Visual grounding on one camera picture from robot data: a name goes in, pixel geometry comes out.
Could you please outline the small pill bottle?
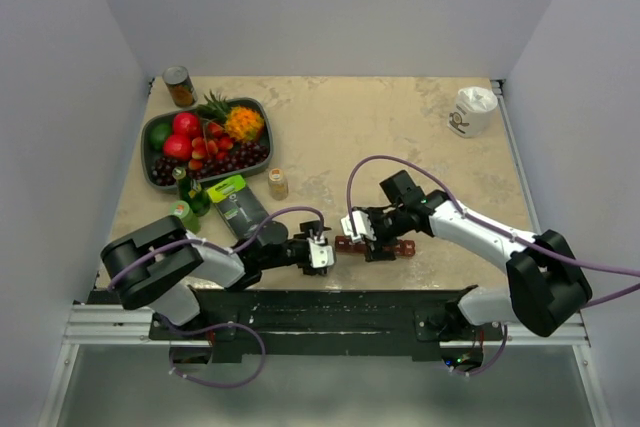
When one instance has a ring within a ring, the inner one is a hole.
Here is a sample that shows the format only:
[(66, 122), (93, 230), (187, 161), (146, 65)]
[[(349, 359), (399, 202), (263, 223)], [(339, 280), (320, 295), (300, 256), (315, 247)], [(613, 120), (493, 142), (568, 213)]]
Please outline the small pill bottle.
[(289, 194), (288, 180), (280, 168), (271, 169), (268, 173), (269, 193), (275, 200), (284, 200)]

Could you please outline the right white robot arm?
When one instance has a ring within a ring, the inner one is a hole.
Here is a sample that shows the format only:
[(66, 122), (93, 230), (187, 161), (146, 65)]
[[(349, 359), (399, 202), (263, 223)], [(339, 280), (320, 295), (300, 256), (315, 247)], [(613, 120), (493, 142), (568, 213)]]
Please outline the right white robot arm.
[(553, 230), (514, 229), (454, 200), (443, 190), (425, 193), (401, 170), (380, 184), (387, 207), (350, 207), (343, 233), (365, 247), (368, 262), (392, 260), (409, 232), (454, 243), (500, 269), (503, 289), (463, 289), (429, 319), (441, 339), (469, 339), (484, 324), (519, 323), (548, 337), (591, 301), (593, 293), (566, 239)]

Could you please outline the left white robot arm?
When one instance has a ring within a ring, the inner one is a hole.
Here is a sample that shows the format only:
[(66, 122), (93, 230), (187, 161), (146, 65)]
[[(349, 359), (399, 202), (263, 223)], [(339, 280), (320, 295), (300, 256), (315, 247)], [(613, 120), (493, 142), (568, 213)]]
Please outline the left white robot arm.
[(325, 236), (324, 218), (302, 223), (290, 237), (286, 226), (269, 215), (232, 247), (220, 247), (188, 230), (168, 215), (105, 246), (101, 261), (110, 277), (108, 289), (122, 307), (148, 307), (167, 318), (185, 339), (200, 337), (207, 315), (189, 276), (227, 291), (242, 291), (260, 282), (265, 270), (297, 266), (306, 275), (328, 273), (334, 247)]

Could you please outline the red weekly pill organizer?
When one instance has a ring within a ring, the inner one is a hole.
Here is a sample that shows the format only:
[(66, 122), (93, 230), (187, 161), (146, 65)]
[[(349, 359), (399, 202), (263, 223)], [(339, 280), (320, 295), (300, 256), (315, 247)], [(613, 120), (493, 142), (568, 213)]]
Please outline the red weekly pill organizer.
[[(344, 235), (336, 235), (334, 238), (335, 250), (343, 254), (365, 254), (367, 247), (365, 244), (355, 244)], [(413, 257), (416, 253), (415, 242), (413, 240), (397, 240), (393, 245), (386, 245), (381, 248), (384, 253), (392, 253), (396, 257)]]

